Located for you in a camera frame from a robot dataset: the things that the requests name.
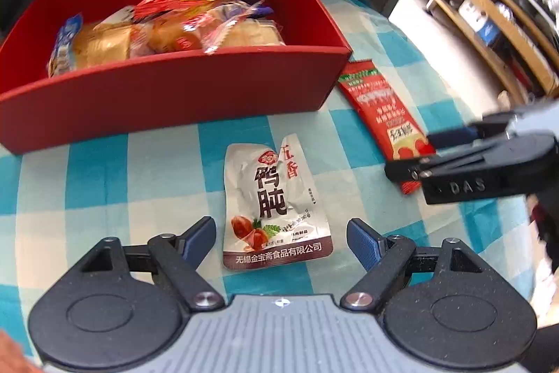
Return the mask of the red long snack packet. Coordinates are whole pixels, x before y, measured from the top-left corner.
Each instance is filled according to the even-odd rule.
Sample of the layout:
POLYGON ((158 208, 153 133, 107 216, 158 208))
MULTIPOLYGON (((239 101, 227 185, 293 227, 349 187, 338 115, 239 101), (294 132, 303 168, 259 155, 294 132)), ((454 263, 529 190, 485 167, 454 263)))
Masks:
POLYGON ((435 148, 371 60, 349 62, 338 87, 388 161, 421 158, 435 148))

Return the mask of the clear wrapped pastry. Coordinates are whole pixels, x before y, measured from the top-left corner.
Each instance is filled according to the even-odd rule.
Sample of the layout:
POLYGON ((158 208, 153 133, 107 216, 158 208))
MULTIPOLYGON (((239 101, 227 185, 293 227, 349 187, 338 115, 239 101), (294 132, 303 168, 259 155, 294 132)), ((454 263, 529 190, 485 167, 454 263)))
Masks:
POLYGON ((272 20, 245 19, 226 35, 221 47, 284 45, 276 23, 272 20))

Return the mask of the purple foil snack packet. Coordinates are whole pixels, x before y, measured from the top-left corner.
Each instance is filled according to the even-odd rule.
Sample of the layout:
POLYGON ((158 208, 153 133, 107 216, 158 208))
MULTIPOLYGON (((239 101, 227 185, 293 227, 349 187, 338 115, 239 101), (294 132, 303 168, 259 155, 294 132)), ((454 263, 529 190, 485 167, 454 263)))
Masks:
POLYGON ((273 15, 274 13, 275 12, 273 8, 269 7, 261 1, 258 1, 253 5, 249 5, 242 10, 242 15, 245 15, 245 17, 252 19, 266 18, 273 15))

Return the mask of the white duck gizzard packet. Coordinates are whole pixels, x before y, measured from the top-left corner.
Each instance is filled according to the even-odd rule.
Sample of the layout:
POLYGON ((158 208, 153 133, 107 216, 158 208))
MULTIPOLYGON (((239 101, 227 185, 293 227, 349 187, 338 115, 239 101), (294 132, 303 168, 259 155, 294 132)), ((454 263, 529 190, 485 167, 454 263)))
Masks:
POLYGON ((256 270, 326 258, 331 229, 296 134, 278 151, 231 144, 225 154, 223 263, 256 270))

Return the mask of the blue coconut snack packet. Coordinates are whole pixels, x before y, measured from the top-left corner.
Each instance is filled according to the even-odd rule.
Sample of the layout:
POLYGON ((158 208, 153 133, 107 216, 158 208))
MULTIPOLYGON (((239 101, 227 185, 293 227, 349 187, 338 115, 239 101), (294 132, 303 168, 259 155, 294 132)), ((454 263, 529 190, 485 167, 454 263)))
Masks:
POLYGON ((59 29, 48 62, 50 78, 78 69, 73 43, 83 25, 84 20, 82 20, 81 13, 78 13, 67 19, 59 29))

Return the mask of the blue white checkered cloth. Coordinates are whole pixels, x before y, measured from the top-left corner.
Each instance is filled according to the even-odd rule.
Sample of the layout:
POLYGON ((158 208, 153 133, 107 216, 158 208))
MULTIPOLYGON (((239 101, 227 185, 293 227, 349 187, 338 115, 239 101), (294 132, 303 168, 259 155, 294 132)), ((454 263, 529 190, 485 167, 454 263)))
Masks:
MULTIPOLYGON (((459 126, 498 108, 498 89, 479 55, 450 24, 400 0, 384 17, 350 0, 321 0, 358 60, 372 60, 425 131, 459 126)), ((327 258, 235 273, 215 248, 200 273, 220 293, 331 293, 362 273, 345 242, 347 221, 420 245, 467 242, 524 297, 535 272, 523 198, 429 206, 403 195, 383 157, 338 92, 317 111, 210 122, 119 135, 1 156, 1 328, 34 356, 26 322, 38 298, 96 242, 142 244, 181 233, 205 215, 225 223, 225 150, 232 143, 277 147, 295 134, 332 230, 327 258)))

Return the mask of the white latiao snack packet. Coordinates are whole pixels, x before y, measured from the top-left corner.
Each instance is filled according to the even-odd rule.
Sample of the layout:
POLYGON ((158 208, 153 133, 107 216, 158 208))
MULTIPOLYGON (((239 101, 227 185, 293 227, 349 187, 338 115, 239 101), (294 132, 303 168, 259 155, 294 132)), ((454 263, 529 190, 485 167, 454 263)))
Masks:
POLYGON ((95 29, 104 29, 110 27, 123 27, 133 23, 135 17, 135 7, 125 6, 109 15, 107 18, 95 25, 95 29))

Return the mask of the orange cake snack packet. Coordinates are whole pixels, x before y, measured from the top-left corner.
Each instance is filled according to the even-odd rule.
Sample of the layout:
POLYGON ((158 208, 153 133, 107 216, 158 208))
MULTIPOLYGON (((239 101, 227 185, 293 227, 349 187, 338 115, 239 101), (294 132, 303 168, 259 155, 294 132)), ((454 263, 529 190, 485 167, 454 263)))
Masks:
POLYGON ((242 18, 223 20, 211 11, 190 14, 173 11, 142 24, 134 24, 129 55, 143 57, 179 51, 214 52, 242 18))

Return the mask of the gold cracker packet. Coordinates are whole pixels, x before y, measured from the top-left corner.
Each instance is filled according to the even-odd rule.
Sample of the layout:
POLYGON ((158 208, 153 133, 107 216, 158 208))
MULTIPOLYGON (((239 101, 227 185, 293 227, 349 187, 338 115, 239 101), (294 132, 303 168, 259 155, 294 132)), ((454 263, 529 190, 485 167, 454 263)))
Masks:
POLYGON ((131 26, 100 27, 87 24, 73 39, 72 52, 76 69, 129 58, 131 26))

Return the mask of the red cardboard box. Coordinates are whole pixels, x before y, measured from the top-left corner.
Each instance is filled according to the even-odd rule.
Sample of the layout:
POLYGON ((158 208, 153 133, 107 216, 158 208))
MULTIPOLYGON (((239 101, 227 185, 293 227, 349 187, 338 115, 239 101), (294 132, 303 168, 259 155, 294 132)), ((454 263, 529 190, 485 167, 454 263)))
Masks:
POLYGON ((33 0, 1 46, 1 142, 22 154, 111 134, 318 109, 350 46, 319 0, 263 0, 283 45, 200 50, 50 77, 63 23, 93 23, 140 0, 33 0))

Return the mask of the wooden tv shelf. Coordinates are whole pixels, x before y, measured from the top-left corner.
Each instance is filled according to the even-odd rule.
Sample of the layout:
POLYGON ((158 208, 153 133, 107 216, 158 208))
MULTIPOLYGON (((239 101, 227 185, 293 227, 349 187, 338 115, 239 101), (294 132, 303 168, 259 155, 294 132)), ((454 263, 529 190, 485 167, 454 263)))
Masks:
POLYGON ((558 37, 533 0, 429 0, 498 77, 513 101, 558 97, 558 37))

